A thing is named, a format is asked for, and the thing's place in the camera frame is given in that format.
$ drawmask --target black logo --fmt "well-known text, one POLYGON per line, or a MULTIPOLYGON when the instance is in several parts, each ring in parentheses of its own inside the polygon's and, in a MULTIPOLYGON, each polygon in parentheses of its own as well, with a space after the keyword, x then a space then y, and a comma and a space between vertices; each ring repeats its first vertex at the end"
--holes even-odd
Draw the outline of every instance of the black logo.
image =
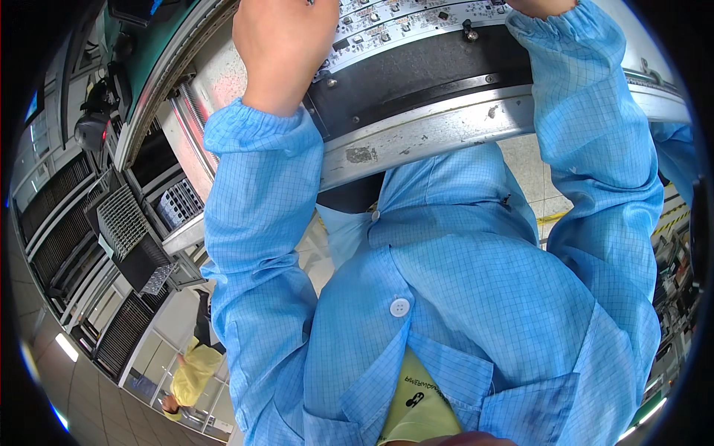
POLYGON ((424 399, 424 394, 419 392, 415 394, 411 400, 407 400, 406 407, 415 407, 421 400, 424 399))

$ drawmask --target person's left hand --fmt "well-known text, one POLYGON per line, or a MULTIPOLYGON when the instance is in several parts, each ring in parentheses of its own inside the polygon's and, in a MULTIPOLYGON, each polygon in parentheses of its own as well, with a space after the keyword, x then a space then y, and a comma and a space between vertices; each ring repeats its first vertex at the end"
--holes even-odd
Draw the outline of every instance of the person's left hand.
POLYGON ((339 0, 242 0, 233 42, 248 71, 243 104, 292 116, 330 52, 338 17, 339 0))

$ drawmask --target blue grid-pattern sleeve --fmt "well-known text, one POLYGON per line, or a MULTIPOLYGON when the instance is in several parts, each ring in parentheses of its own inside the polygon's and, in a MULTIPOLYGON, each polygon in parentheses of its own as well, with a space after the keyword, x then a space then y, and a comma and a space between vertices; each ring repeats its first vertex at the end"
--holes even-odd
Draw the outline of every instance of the blue grid-pattern sleeve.
POLYGON ((541 157, 574 205, 550 233, 548 251, 627 332, 644 386, 660 336, 650 235, 663 187, 647 118, 620 67, 624 35, 590 0, 547 21, 513 13, 507 22, 531 55, 541 157))
POLYGON ((282 406, 273 397, 302 398, 276 383, 302 370, 304 355, 294 353, 306 348, 317 302, 294 248, 315 207, 323 144, 303 108, 279 118, 239 99, 208 120, 204 146, 221 162, 203 216, 212 261, 202 273, 216 280, 213 327, 246 432, 266 407, 282 406))
POLYGON ((691 208, 694 201, 693 183, 699 179, 692 127, 679 123, 653 122, 650 131, 657 148, 660 171, 674 183, 677 192, 691 208))

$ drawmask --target elastic cuff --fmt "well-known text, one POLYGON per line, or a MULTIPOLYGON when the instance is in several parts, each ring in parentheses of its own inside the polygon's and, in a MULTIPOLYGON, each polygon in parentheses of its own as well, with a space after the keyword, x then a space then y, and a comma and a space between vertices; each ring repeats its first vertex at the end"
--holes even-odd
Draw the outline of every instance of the elastic cuff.
POLYGON ((512 32, 536 38, 567 36, 578 40, 599 34, 603 11, 591 0, 578 0, 578 5, 560 16, 549 16, 546 20, 526 16, 513 10, 506 23, 512 32))
POLYGON ((203 147, 217 154, 278 149, 257 142, 286 135, 305 118, 310 117, 302 106, 294 115, 284 118, 245 106, 243 98, 237 98, 211 115, 206 123, 203 147))

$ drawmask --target white button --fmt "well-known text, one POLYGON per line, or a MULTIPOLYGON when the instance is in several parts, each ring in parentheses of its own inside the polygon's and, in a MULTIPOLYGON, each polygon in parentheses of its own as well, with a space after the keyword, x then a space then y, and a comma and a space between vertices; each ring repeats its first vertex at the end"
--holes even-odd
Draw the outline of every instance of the white button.
POLYGON ((389 305, 389 312, 395 318, 401 318, 409 312, 409 301, 404 298, 395 299, 392 305, 389 305))

